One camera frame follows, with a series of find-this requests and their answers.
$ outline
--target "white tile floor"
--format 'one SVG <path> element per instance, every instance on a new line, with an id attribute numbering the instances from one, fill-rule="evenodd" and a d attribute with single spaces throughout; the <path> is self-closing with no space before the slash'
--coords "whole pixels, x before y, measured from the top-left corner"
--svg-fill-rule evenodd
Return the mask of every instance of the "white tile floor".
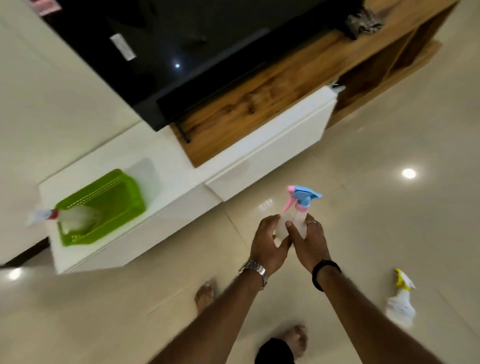
<path id="1" fill-rule="evenodd" d="M 428 66 L 124 268 L 55 276 L 45 252 L 18 280 L 0 272 L 0 362 L 145 363 L 194 318 L 203 281 L 228 285 L 287 184 L 324 194 L 311 213 L 370 299 L 384 307 L 392 269 L 405 270 L 418 287 L 412 335 L 446 362 L 480 362 L 479 33 L 480 4 L 464 0 Z M 403 178 L 404 168 L 417 177 Z M 310 333 L 302 363 L 360 362 L 294 252 L 258 296 L 228 362 L 252 363 L 265 339 L 298 322 Z"/>

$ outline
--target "black wristband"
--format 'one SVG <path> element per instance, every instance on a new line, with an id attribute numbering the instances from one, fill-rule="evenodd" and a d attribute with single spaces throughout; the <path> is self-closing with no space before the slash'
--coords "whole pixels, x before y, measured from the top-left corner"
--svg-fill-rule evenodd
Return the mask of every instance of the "black wristband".
<path id="1" fill-rule="evenodd" d="M 338 271 L 339 271 L 340 273 L 342 273 L 342 270 L 340 269 L 340 267 L 338 266 L 337 263 L 332 262 L 331 260 L 322 260 L 322 261 L 320 261 L 320 263 L 318 263 L 318 264 L 313 268 L 313 271 L 312 271 L 312 282 L 313 282 L 313 285 L 315 286 L 315 288 L 318 289 L 319 291 L 322 291 L 322 292 L 323 292 L 322 286 L 320 286 L 320 284 L 318 284 L 318 282 L 317 282 L 317 275 L 318 275 L 318 272 L 320 271 L 320 269 L 322 269 L 324 266 L 332 266 L 332 267 L 335 267 L 335 268 L 338 269 Z"/>

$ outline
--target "sticker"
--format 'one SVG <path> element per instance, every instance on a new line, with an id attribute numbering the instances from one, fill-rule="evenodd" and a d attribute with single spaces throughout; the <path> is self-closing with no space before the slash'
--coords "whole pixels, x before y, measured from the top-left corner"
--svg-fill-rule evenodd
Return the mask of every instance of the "sticker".
<path id="1" fill-rule="evenodd" d="M 115 44 L 117 49 L 120 51 L 122 56 L 127 61 L 131 61 L 134 58 L 137 58 L 137 56 L 135 55 L 133 50 L 130 48 L 130 46 L 128 45 L 127 41 L 125 40 L 122 34 L 120 33 L 114 34 L 110 37 L 110 39 L 112 40 L 113 44 Z"/>
<path id="2" fill-rule="evenodd" d="M 30 0 L 30 5 L 40 16 L 61 10 L 60 4 L 55 0 Z"/>

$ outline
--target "black object on shelf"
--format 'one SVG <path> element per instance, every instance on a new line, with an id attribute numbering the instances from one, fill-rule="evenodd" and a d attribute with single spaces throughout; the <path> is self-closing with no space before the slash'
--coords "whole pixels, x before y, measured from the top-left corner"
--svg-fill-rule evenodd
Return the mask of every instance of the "black object on shelf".
<path id="1" fill-rule="evenodd" d="M 58 0 L 43 19 L 154 130 L 329 28 L 363 0 Z"/>

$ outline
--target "silver metal watch band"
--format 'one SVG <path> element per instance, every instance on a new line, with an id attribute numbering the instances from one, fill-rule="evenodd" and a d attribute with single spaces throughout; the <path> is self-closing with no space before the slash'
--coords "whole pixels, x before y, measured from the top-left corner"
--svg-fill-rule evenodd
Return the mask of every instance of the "silver metal watch band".
<path id="1" fill-rule="evenodd" d="M 262 289 L 260 289 L 260 290 L 263 290 L 265 288 L 265 285 L 267 284 L 267 280 L 268 280 L 268 276 L 267 276 L 265 268 L 262 265 L 260 265 L 259 263 L 255 262 L 254 260 L 249 260 L 248 262 L 246 262 L 243 265 L 242 268 L 240 268 L 239 275 L 242 274 L 244 271 L 246 271 L 248 269 L 252 269 L 252 270 L 258 272 L 258 274 L 260 274 L 260 276 L 262 277 L 262 280 L 264 281 L 264 285 L 262 286 Z"/>

